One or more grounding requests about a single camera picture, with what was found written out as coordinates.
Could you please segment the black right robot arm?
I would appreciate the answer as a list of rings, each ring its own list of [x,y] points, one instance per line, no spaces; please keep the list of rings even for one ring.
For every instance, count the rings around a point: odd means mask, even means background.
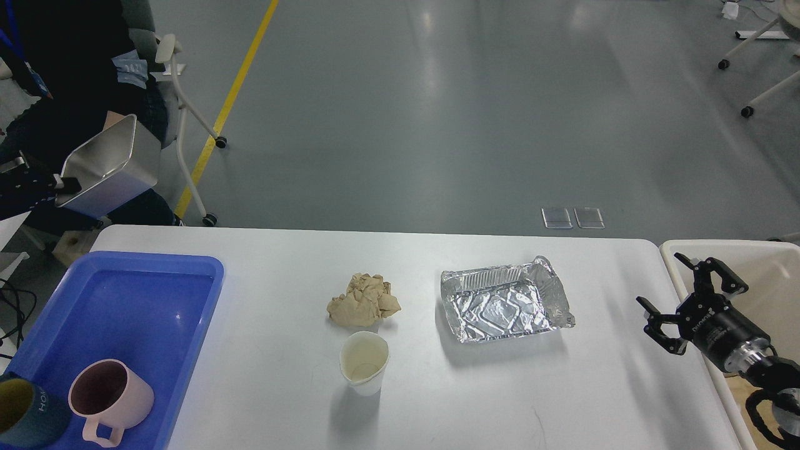
[[[768,333],[734,307],[732,298],[749,286],[723,260],[691,259],[680,252],[674,258],[691,270],[694,290],[672,314],[638,296],[644,333],[674,355],[693,344],[722,373],[742,376],[757,388],[745,402],[754,427],[777,447],[797,449],[798,364],[778,356]]]

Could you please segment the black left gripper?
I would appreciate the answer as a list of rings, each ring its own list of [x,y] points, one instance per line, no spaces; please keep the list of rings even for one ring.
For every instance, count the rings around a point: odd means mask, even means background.
[[[1,174],[1,219],[28,213],[44,202],[46,194],[77,194],[82,185],[76,177],[43,176],[27,166]]]

